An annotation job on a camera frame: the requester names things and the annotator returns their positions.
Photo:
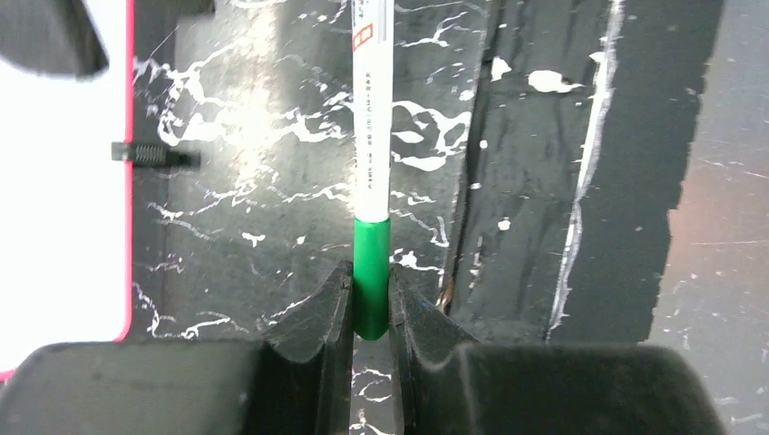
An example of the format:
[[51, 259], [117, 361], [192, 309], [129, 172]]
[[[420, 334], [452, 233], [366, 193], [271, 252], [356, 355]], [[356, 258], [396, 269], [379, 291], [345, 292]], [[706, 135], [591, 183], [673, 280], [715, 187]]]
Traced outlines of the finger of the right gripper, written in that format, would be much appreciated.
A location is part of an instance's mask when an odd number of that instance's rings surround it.
[[82, 0], [1, 0], [1, 58], [34, 73], [77, 79], [109, 67]]

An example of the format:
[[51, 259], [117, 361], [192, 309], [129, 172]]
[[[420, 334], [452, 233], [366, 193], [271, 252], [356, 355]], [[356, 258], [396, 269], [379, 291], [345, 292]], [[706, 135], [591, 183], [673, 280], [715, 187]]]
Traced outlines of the green marker cap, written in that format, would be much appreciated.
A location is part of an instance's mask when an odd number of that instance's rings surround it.
[[355, 219], [353, 243], [354, 330], [364, 340], [376, 341], [388, 329], [390, 220]]

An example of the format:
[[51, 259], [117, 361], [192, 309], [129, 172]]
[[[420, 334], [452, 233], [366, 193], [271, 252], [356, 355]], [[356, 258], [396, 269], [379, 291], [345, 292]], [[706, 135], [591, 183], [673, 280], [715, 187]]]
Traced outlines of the white green whiteboard marker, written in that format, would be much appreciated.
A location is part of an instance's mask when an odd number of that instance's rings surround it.
[[388, 219], [394, 86], [394, 1], [352, 3], [355, 218]]

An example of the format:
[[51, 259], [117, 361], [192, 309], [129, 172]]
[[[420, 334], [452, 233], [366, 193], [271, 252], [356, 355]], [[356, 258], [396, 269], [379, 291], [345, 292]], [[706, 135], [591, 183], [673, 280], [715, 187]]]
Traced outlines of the pink framed whiteboard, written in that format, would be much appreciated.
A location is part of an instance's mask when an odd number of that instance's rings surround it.
[[51, 343], [131, 325], [134, 4], [87, 8], [109, 67], [86, 80], [1, 64], [1, 376]]

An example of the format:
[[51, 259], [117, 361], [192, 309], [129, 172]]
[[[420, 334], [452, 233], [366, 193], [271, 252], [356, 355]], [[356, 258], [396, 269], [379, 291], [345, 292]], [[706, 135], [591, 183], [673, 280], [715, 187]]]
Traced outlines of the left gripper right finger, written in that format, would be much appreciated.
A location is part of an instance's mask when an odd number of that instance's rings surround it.
[[721, 434], [703, 383], [649, 345], [483, 343], [399, 267], [389, 278], [400, 434]]

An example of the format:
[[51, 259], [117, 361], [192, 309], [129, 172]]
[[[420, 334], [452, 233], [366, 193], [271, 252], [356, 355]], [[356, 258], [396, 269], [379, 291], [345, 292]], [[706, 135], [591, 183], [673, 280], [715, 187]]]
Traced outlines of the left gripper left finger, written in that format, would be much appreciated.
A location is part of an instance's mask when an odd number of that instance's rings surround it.
[[59, 343], [1, 391], [4, 434], [345, 434], [352, 266], [253, 339]]

